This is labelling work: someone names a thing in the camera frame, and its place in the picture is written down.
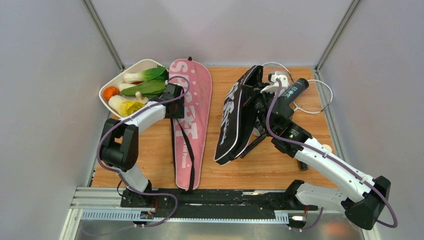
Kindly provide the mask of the white racket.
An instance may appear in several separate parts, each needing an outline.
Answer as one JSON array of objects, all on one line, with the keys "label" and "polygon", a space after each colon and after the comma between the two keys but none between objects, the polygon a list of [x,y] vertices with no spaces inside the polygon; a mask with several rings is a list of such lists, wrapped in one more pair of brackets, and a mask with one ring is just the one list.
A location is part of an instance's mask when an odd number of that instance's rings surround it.
[{"label": "white racket", "polygon": [[307,82],[309,87],[293,102],[294,111],[302,111],[311,115],[319,114],[332,103],[333,91],[323,81],[310,79]]},{"label": "white racket", "polygon": [[[276,75],[276,77],[279,78],[283,84],[282,92],[287,90],[294,83],[290,71],[282,64],[277,62],[266,62],[262,66],[263,70],[261,81],[263,83],[273,83],[273,80],[275,78],[274,75]],[[266,132],[258,118],[256,118],[252,134],[256,136],[256,139],[252,143],[250,143],[239,155],[239,157],[242,159],[267,137]]]}]

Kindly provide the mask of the black racket cover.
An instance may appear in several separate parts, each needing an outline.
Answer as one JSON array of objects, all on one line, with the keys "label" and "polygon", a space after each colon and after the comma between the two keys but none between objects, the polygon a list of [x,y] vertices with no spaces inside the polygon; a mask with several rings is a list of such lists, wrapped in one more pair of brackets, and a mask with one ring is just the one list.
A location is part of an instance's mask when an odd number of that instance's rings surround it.
[{"label": "black racket cover", "polygon": [[244,106],[252,94],[243,90],[243,85],[253,87],[262,81],[262,77],[263,66],[252,66],[232,85],[225,97],[214,154],[214,161],[221,166],[238,158],[249,145],[257,112],[252,106]]}]

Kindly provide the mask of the black shuttlecock tube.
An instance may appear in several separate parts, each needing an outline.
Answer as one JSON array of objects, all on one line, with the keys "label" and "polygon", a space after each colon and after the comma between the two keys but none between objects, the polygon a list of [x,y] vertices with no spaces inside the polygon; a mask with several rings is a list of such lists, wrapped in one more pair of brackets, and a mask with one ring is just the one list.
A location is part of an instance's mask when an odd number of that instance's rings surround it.
[{"label": "black shuttlecock tube", "polygon": [[281,96],[274,96],[270,99],[267,105],[267,110],[264,116],[257,116],[263,129],[267,130],[267,124],[271,128],[285,128],[292,120],[294,109],[291,104],[296,98],[309,87],[306,79],[300,78],[293,83]]}]

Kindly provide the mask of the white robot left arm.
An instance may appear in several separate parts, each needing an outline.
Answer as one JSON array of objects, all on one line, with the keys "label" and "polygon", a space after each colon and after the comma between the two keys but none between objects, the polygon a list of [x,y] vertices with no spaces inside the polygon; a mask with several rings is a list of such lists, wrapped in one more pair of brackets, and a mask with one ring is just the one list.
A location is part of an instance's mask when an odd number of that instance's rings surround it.
[{"label": "white robot left arm", "polygon": [[151,182],[137,165],[139,137],[158,121],[182,118],[184,97],[188,92],[176,83],[169,83],[163,93],[140,110],[118,120],[110,118],[104,123],[96,160],[102,168],[119,176],[126,188],[134,193],[133,200],[140,207],[149,206],[157,194],[151,192]]}]

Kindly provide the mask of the pink racket cover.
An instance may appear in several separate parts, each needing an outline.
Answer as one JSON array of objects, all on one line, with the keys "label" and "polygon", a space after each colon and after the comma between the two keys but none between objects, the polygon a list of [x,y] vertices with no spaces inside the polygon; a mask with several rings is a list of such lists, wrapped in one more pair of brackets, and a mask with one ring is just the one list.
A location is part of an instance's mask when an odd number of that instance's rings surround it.
[{"label": "pink racket cover", "polygon": [[177,59],[170,64],[172,83],[183,87],[184,117],[170,122],[176,186],[192,192],[200,184],[212,99],[212,77],[201,63]]}]

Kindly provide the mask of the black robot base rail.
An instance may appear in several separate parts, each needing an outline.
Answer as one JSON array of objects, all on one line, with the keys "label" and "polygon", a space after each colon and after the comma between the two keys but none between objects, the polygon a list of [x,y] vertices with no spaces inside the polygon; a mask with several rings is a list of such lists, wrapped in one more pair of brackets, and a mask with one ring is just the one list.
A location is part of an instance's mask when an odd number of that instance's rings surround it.
[{"label": "black robot base rail", "polygon": [[147,187],[146,194],[117,189],[120,207],[139,209],[140,220],[161,221],[266,221],[279,213],[303,214],[318,210],[306,206],[292,192],[253,189],[197,189]]}]

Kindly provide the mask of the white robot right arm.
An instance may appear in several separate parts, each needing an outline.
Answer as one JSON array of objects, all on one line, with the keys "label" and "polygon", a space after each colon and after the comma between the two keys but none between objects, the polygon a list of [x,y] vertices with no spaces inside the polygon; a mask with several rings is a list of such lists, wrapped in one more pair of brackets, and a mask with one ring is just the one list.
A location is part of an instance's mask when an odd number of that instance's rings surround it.
[{"label": "white robot right arm", "polygon": [[344,213],[364,230],[373,229],[380,222],[383,209],[388,209],[393,222],[386,226],[396,228],[399,222],[389,203],[391,182],[384,176],[373,177],[349,165],[293,121],[293,105],[299,105],[300,98],[313,86],[313,80],[301,78],[287,90],[276,83],[242,88],[244,106],[256,111],[275,148],[314,168],[336,185],[336,188],[319,187],[294,180],[285,195],[286,205],[291,209],[313,205]]}]

